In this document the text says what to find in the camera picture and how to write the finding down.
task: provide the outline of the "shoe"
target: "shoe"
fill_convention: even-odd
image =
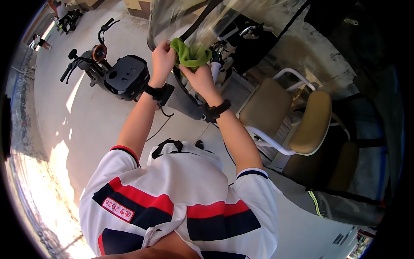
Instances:
[[[198,140],[195,145],[196,148],[199,148],[201,150],[204,150],[204,143],[201,140]]]

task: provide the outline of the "red stripe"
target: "red stripe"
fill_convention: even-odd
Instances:
[[[98,237],[98,247],[99,251],[101,251],[101,256],[105,255],[104,243],[102,242],[102,234]]]
[[[224,208],[224,216],[227,217],[248,210],[249,207],[242,200],[239,200],[236,204],[226,204],[226,207]]]
[[[109,185],[116,192],[119,192],[128,199],[136,202],[137,204],[149,208],[154,207],[172,215],[174,211],[174,204],[170,200],[170,197],[166,194],[162,194],[158,197],[151,196],[131,185],[122,185],[121,179],[116,177],[109,182]]]
[[[131,150],[131,149],[129,149],[129,148],[127,148],[127,147],[125,147],[125,146],[121,146],[121,145],[118,145],[118,146],[114,146],[114,147],[112,147],[111,148],[111,150],[113,150],[114,148],[124,148],[124,149],[126,149],[126,150],[128,150],[129,152],[131,152],[131,154],[133,154],[134,155],[134,157],[135,157],[135,159],[137,160],[137,161],[139,161],[138,160],[138,157],[137,157],[137,155]]]
[[[187,206],[187,217],[210,218],[217,215],[224,215],[227,217],[247,210],[249,210],[249,208],[242,200],[239,200],[236,204],[225,204],[224,201],[218,201],[210,205],[196,204]]]

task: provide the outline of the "wrist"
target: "wrist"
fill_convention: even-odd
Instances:
[[[205,98],[205,100],[207,104],[209,105],[209,107],[213,107],[213,106],[217,107],[224,102],[223,97],[219,93],[212,94],[208,98]]]
[[[148,82],[148,85],[151,86],[152,88],[162,88],[164,83],[165,83],[165,80],[160,81],[157,79],[150,79]]]

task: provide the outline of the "white shirt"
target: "white shirt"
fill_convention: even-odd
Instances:
[[[42,39],[42,37],[40,37],[39,35],[37,35],[37,37],[33,40],[34,43],[39,44],[40,40]]]
[[[65,4],[61,4],[56,7],[56,12],[58,12],[58,18],[62,19],[65,15],[67,15],[67,10]]]
[[[220,158],[183,142],[138,166],[115,146],[99,163],[79,204],[83,235],[96,256],[154,245],[175,231],[201,258],[270,258],[277,246],[275,186],[250,168],[228,185]]]

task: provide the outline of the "black wristwatch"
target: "black wristwatch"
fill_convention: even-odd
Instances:
[[[229,99],[225,99],[224,102],[215,107],[208,107],[207,109],[205,109],[205,115],[211,119],[217,119],[220,118],[220,114],[222,114],[223,112],[227,111],[231,106],[231,103],[229,101]]]
[[[145,84],[142,90],[152,95],[153,100],[160,101],[160,105],[164,106],[173,93],[174,86],[165,83],[162,88],[152,88],[148,84]]]

